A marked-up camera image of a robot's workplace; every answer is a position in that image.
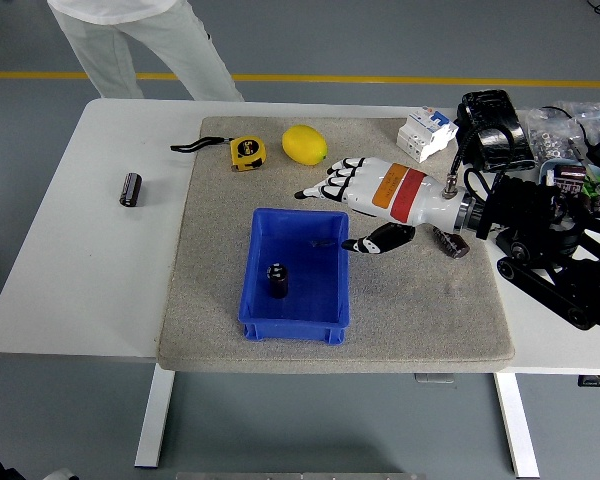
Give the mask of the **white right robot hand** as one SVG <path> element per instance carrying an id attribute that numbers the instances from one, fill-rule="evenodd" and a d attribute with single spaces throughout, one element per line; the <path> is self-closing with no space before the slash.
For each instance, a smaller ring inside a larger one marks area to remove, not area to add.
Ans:
<path id="1" fill-rule="evenodd" d="M 326 179 L 294 197 L 340 202 L 358 213 L 384 219 L 386 224 L 369 235 L 342 243 L 346 250 L 368 254 L 385 253 L 410 242 L 422 224 L 457 233 L 469 208 L 465 191 L 447 199 L 443 185 L 433 177 L 376 157 L 340 160 L 328 169 Z"/>

